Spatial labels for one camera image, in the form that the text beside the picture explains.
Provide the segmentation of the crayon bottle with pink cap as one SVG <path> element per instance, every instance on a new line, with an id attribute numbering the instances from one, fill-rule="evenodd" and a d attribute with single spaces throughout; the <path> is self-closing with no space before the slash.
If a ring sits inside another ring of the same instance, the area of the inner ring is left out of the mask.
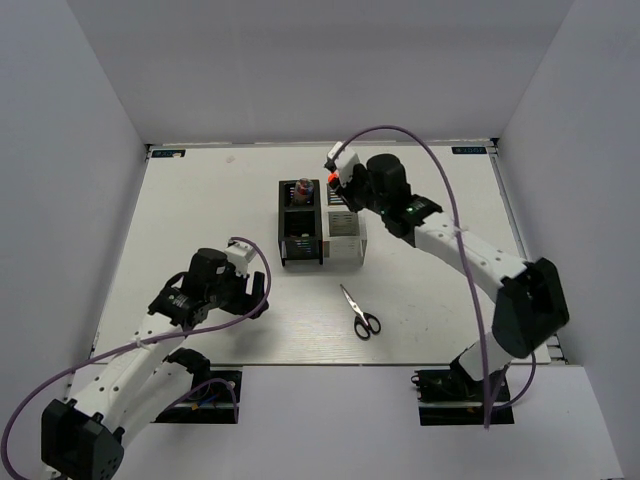
<path id="1" fill-rule="evenodd" d="M 311 179 L 300 178 L 298 179 L 292 190 L 292 204 L 293 205 L 307 205 L 311 204 L 314 198 L 315 184 Z"/>

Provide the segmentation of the black handled scissors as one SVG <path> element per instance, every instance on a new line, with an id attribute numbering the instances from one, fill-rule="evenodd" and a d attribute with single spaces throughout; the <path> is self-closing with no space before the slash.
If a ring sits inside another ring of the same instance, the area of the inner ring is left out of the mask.
<path id="1" fill-rule="evenodd" d="M 378 318 L 362 310 L 343 284 L 340 285 L 340 288 L 354 312 L 354 332 L 356 336 L 362 341 L 367 341 L 372 336 L 378 335 L 381 332 L 381 323 Z"/>

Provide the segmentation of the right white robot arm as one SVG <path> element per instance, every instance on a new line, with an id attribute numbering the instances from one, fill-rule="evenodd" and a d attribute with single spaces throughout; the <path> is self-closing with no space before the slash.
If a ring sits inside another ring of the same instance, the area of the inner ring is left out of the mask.
<path id="1" fill-rule="evenodd" d="M 377 214 L 387 231 L 459 271 L 494 303 L 491 327 L 450 364 L 445 376 L 425 381 L 422 397 L 436 402 L 480 402 L 495 389 L 497 372 L 530 357 L 569 321 L 553 262 L 510 255 L 456 226 L 434 201 L 412 192 L 406 170 L 392 154 L 361 163 L 342 154 L 326 166 L 331 190 L 347 208 Z"/>

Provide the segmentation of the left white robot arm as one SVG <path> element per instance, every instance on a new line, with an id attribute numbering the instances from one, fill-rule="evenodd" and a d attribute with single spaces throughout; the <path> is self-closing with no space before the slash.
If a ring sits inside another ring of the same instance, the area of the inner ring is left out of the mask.
<path id="1" fill-rule="evenodd" d="M 198 249 L 149 304 L 130 342 L 105 354 L 107 364 L 86 387 L 45 408 L 42 461 L 69 479 L 111 479 L 148 424 L 186 398 L 205 396 L 211 363 L 182 344 L 204 332 L 213 310 L 233 315 L 234 324 L 267 310 L 271 272 L 249 271 L 263 256 L 241 237 L 224 250 Z"/>

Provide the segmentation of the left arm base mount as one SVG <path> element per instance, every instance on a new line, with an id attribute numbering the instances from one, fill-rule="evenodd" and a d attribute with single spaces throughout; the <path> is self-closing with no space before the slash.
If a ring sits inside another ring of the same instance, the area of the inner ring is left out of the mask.
<path id="1" fill-rule="evenodd" d="M 188 425 L 236 424 L 240 413 L 242 375 L 243 372 L 238 369 L 209 372 L 211 378 L 222 379 L 233 387 L 237 407 L 234 407 L 233 397 L 228 388 L 223 383 L 215 382 L 163 411 L 154 422 Z"/>

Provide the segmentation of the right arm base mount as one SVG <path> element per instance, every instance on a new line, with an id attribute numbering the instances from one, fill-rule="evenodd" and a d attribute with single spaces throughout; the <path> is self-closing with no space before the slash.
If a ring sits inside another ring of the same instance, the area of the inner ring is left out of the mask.
<path id="1" fill-rule="evenodd" d="M 416 370 L 411 376 L 423 427 L 482 426 L 483 387 L 467 384 L 450 370 Z"/>

